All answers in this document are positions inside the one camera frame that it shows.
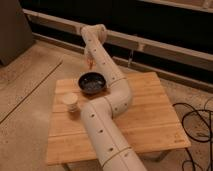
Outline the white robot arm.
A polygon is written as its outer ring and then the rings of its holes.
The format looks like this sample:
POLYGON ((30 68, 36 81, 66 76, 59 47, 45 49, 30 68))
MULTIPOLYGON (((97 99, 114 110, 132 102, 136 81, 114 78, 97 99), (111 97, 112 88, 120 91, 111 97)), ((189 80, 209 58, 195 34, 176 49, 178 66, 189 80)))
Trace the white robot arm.
POLYGON ((113 119, 132 103, 132 91, 125 75, 103 47, 107 30, 103 24, 81 30, 85 55, 92 58, 106 79, 110 93, 86 102, 81 120, 103 171, 147 171, 113 119))

